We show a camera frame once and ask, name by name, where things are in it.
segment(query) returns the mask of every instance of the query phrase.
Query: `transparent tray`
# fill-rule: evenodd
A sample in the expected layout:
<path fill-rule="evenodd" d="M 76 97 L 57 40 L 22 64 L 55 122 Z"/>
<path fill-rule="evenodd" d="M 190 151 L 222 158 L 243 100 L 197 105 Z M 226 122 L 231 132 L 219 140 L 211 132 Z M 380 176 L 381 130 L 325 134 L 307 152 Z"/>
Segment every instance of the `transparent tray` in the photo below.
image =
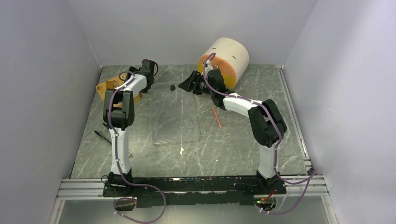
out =
<path fill-rule="evenodd" d="M 197 140 L 199 128 L 194 94 L 178 82 L 154 84 L 150 89 L 150 129 L 153 144 Z"/>

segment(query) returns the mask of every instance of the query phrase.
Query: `small brown object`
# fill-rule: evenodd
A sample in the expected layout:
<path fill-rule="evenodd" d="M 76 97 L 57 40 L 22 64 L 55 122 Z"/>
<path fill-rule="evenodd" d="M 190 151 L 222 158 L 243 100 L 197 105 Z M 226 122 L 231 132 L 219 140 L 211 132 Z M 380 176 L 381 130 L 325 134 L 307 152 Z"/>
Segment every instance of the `small brown object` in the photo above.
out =
<path fill-rule="evenodd" d="M 217 123 L 219 124 L 220 129 L 223 129 L 223 127 L 221 126 L 221 123 L 220 123 L 220 119 L 217 116 L 216 109 L 214 108 L 214 106 L 212 106 L 212 111 L 213 111 L 214 117 L 216 118 Z"/>

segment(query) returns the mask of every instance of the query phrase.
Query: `metal frame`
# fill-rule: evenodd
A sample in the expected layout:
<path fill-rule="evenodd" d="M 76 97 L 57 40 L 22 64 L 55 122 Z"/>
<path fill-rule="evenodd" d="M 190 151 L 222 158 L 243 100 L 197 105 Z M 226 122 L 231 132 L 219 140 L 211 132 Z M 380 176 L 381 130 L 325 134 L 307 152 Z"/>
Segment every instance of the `metal frame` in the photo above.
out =
<path fill-rule="evenodd" d="M 305 179 L 307 175 L 295 175 L 295 176 L 282 176 L 290 182 L 297 182 L 299 180 Z M 305 183 L 298 185 L 285 184 L 288 191 L 287 194 L 276 195 L 277 197 L 291 196 L 299 197 L 304 190 Z M 119 197 L 103 197 L 104 183 L 100 179 L 63 179 L 59 187 L 54 209 L 52 211 L 50 224 L 58 224 L 64 203 L 67 200 L 115 200 Z M 337 217 L 332 208 L 332 203 L 329 197 L 329 192 L 326 186 L 326 182 L 322 175 L 316 175 L 310 181 L 308 189 L 306 191 L 306 196 L 320 196 L 322 198 L 323 207 L 326 212 L 326 216 L 329 224 L 337 224 Z M 262 198 L 268 195 L 254 195 L 254 198 Z"/>

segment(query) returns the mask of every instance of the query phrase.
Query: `black cable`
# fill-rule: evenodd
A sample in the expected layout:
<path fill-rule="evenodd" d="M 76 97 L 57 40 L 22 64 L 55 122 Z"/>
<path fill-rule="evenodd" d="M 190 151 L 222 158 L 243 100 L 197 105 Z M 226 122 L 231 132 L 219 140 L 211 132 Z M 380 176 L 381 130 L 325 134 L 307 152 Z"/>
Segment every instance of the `black cable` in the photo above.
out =
<path fill-rule="evenodd" d="M 106 140 L 108 143 L 110 143 L 111 145 L 111 141 L 109 139 L 107 139 L 105 136 L 103 136 L 101 133 L 99 133 L 98 131 L 94 130 L 93 131 L 97 136 L 103 138 L 104 140 Z"/>
<path fill-rule="evenodd" d="M 101 178 L 100 178 L 100 181 L 102 182 L 102 183 L 104 183 L 104 184 L 106 184 L 105 182 L 103 182 L 103 177 L 107 177 L 107 179 L 109 179 L 109 176 L 107 176 L 107 175 L 103 175 Z"/>
<path fill-rule="evenodd" d="M 154 64 L 156 64 L 156 66 L 157 66 L 157 71 L 153 76 L 156 76 L 156 74 L 158 73 L 158 64 L 157 64 L 157 62 L 154 62 Z"/>

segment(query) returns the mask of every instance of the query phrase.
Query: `yellow object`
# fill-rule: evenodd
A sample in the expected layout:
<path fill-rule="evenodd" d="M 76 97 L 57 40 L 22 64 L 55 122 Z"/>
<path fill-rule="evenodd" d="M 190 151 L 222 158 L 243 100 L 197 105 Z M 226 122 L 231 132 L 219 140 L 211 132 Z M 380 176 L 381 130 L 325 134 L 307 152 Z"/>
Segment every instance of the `yellow object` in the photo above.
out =
<path fill-rule="evenodd" d="M 125 79 L 127 77 L 127 73 L 123 73 L 121 75 L 121 78 Z M 99 83 L 96 86 L 96 91 L 98 91 L 100 98 L 102 100 L 105 100 L 105 92 L 107 89 L 115 89 L 119 87 L 120 85 L 124 84 L 124 81 L 121 80 L 118 76 L 114 76 L 113 78 L 110 78 L 102 83 Z M 138 93 L 136 96 L 134 96 L 134 104 L 138 103 L 141 100 L 140 93 Z M 121 103 L 114 105 L 115 107 L 121 107 Z"/>
<path fill-rule="evenodd" d="M 200 57 L 198 71 L 203 71 L 203 63 L 211 53 L 214 69 L 220 69 L 224 84 L 233 89 L 249 64 L 249 54 L 239 42 L 230 38 L 220 38 Z"/>

